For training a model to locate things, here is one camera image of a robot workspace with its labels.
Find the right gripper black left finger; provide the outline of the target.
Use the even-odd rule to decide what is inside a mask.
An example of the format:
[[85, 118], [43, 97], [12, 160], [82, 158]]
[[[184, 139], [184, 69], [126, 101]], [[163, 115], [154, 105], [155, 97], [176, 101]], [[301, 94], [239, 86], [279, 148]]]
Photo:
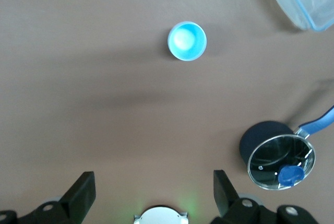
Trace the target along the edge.
[[18, 223], [82, 223], [95, 199], [94, 172], [84, 172], [60, 200], [40, 205]]

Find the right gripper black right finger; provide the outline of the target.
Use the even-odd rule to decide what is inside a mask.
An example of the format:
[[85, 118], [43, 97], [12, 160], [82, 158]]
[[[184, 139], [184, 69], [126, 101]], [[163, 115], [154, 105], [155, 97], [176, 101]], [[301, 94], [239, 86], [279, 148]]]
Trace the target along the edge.
[[223, 170], [213, 172], [213, 194], [219, 216], [212, 223], [276, 223], [277, 216], [258, 199], [239, 195]]

